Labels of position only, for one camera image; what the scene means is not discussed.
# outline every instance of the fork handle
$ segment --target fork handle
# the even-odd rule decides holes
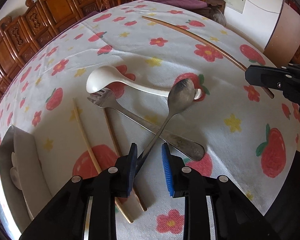
[[[153,134],[156,134],[160,127],[152,124],[143,118],[131,113],[124,107],[122,107],[119,103],[116,104],[116,106],[111,106],[111,108],[117,110],[121,114],[125,115],[129,119],[133,120],[137,124],[141,125],[142,127],[146,128],[148,131],[152,132]],[[173,147],[175,147],[178,151],[182,152],[185,156],[190,158],[194,161],[199,161],[203,158],[205,150],[202,145],[199,143],[196,143],[194,141],[191,141],[189,139],[186,139],[182,136],[176,135],[172,132],[169,132],[167,130],[163,130],[163,132],[160,135],[160,138]]]

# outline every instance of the table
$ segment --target table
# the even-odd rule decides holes
[[[101,167],[115,160],[103,110],[86,99],[85,83],[94,69],[113,65],[132,80],[165,89],[188,77],[204,93],[173,117],[167,130],[202,144],[207,153],[200,162],[177,151],[172,154],[205,176],[227,175],[265,214],[294,157],[300,130],[298,106],[279,91],[273,91],[271,99],[261,88],[250,86],[244,72],[211,47],[141,16],[187,29],[245,66],[252,62],[274,66],[246,40],[205,17],[173,6],[134,1],[75,25],[25,66],[0,103],[0,143],[10,124],[33,134],[43,174],[55,195],[73,174],[95,175],[86,169],[90,160],[75,123],[72,98],[76,98]],[[152,123],[161,124],[168,114],[166,98],[121,83],[109,88],[123,107]],[[141,153],[152,135],[114,110],[110,115],[122,152],[127,154],[136,142]],[[169,197],[161,144],[155,145],[135,179],[148,211],[141,212],[131,197],[124,205],[135,221],[128,224],[120,213],[116,215],[118,239],[182,239],[184,200]],[[9,235],[17,239],[20,232],[13,225],[1,184],[0,209]]]

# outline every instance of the long wooden stick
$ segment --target long wooden stick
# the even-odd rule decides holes
[[[146,17],[146,16],[142,16],[143,19],[146,19],[148,21],[151,21],[151,22],[155,22],[155,23],[158,23],[160,25],[163,25],[163,26],[166,26],[168,28],[171,28],[177,32],[180,32],[180,33],[183,33],[203,44],[206,44],[206,45],[209,45],[211,46],[212,48],[214,48],[216,51],[220,52],[225,58],[227,58],[228,60],[230,60],[233,64],[235,64],[238,68],[240,68],[241,70],[243,71],[246,71],[247,68],[245,67],[245,65],[243,65],[242,63],[240,63],[239,61],[237,61],[234,57],[232,57],[229,53],[225,52],[223,49],[220,49],[218,46],[214,45],[213,43],[211,43],[210,41],[207,41],[206,39],[190,32],[190,31],[187,31],[185,29],[182,29],[178,26],[175,26],[173,24],[170,24],[170,23],[167,23],[167,22],[164,22],[164,21],[161,21],[161,20],[157,20],[157,19],[153,19],[153,18],[150,18],[150,17]],[[270,98],[274,98],[274,94],[269,90],[269,88],[264,88],[264,87],[261,87],[266,93],[267,95],[270,97]]]
[[[108,117],[108,114],[107,114],[107,111],[106,111],[105,108],[103,109],[103,112],[105,114],[106,122],[107,122],[107,125],[108,125],[108,129],[109,129],[109,132],[110,132],[110,135],[111,135],[111,139],[112,139],[115,151],[116,151],[117,155],[119,157],[121,157],[122,152],[120,150],[119,143],[117,141],[117,138],[115,137],[114,129],[113,129],[111,123],[110,123],[110,120],[109,120],[109,117]],[[133,188],[132,188],[132,193],[136,197],[136,200],[138,201],[141,209],[143,211],[147,211],[147,207],[146,207],[145,203],[142,201],[142,199],[140,198],[139,192],[138,192],[138,190],[136,189],[135,186],[133,186]]]
[[[78,109],[77,109],[77,105],[74,101],[74,98],[72,99],[72,102],[73,102],[73,110],[74,110],[74,116],[75,116],[75,119],[77,120],[77,124],[79,126],[79,130],[81,132],[81,135],[82,135],[82,138],[84,140],[84,143],[86,144],[86,147],[87,147],[87,150],[88,150],[88,153],[90,155],[90,158],[92,160],[92,163],[94,165],[94,167],[96,168],[98,174],[100,174],[102,172],[101,168],[100,168],[100,165],[96,159],[96,157],[94,156],[93,154],[93,151],[91,149],[91,146],[90,146],[90,143],[88,141],[88,138],[87,138],[87,135],[84,131],[84,128],[82,126],[82,123],[81,123],[81,120],[80,120],[80,117],[79,117],[79,114],[78,114]],[[120,210],[120,212],[122,213],[122,215],[126,218],[126,220],[129,222],[129,223],[132,223],[133,222],[133,219],[130,217],[130,215],[123,211],[122,209],[122,204],[120,203],[119,199],[117,197],[114,198],[114,202],[117,206],[117,208]]]

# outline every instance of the metal fork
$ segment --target metal fork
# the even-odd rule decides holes
[[[102,90],[96,93],[90,94],[88,99],[101,108],[112,108],[117,110],[121,114],[136,122],[137,124],[146,128],[153,134],[156,134],[157,131],[160,129],[159,126],[149,123],[148,121],[142,119],[141,117],[131,113],[130,111],[122,107],[115,99],[114,93],[108,88],[103,88]],[[204,156],[205,150],[203,146],[199,143],[176,135],[167,130],[163,130],[162,134],[160,135],[160,138],[172,145],[173,147],[175,147],[178,151],[182,152],[191,160],[199,161]]]

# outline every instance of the metal screw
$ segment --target metal screw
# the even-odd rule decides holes
[[[71,178],[71,181],[72,181],[73,183],[77,183],[77,182],[79,182],[80,180],[81,180],[80,176],[73,176],[73,177]]]
[[[117,167],[110,167],[110,168],[108,169],[108,172],[109,172],[109,173],[116,173],[117,171],[118,171]]]
[[[189,172],[191,172],[191,168],[190,167],[183,167],[182,169],[182,172],[184,172],[184,173],[189,173]]]
[[[220,180],[221,182],[227,182],[227,181],[228,181],[228,177],[225,176],[225,175],[221,175],[221,176],[219,177],[219,180]]]

